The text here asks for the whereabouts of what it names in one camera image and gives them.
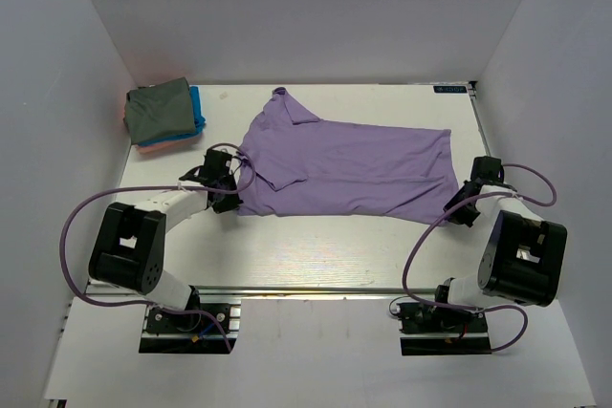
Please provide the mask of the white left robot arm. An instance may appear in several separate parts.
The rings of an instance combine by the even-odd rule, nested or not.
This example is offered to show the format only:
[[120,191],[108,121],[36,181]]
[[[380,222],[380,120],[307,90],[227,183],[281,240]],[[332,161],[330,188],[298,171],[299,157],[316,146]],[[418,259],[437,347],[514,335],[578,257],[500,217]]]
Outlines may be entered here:
[[94,244],[89,276],[168,309],[169,319],[180,330],[196,328],[202,307],[195,288],[164,269],[166,233],[211,207],[225,211],[240,204],[230,168],[234,159],[225,149],[209,149],[204,163],[180,178],[204,191],[176,186],[137,204],[110,204]]

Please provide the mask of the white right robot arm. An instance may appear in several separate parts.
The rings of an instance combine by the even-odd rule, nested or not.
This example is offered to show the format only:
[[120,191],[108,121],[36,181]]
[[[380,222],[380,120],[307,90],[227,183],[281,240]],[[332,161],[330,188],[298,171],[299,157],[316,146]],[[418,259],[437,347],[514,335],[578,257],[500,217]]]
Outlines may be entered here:
[[432,320],[451,331],[467,317],[465,306],[480,310],[503,304],[546,307],[555,299],[568,232],[546,221],[504,182],[502,160],[474,159],[470,178],[445,205],[455,225],[473,226],[480,216],[492,224],[478,270],[438,286]]

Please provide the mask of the purple t-shirt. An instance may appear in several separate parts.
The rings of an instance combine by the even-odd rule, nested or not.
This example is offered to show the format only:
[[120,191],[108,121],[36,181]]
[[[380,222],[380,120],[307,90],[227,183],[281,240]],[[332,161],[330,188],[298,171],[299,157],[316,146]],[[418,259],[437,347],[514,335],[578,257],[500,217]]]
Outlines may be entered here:
[[241,216],[366,215],[429,225],[456,194],[451,132],[319,118],[277,88],[240,146]]

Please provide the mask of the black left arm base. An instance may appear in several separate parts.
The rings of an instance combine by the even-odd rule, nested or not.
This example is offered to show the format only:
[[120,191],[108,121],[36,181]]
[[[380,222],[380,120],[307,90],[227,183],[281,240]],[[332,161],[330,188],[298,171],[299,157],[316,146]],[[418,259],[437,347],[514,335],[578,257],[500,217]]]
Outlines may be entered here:
[[215,317],[229,342],[207,315],[169,314],[159,308],[149,309],[144,317],[140,354],[230,354],[238,337],[241,305],[239,302],[205,302],[203,311]]

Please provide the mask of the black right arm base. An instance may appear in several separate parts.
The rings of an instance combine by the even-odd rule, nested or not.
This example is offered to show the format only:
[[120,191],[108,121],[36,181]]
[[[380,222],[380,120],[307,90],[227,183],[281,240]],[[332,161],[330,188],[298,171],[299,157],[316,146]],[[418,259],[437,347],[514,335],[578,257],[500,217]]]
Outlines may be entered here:
[[400,323],[402,356],[485,355],[492,353],[483,313],[456,311],[395,298],[389,313]]

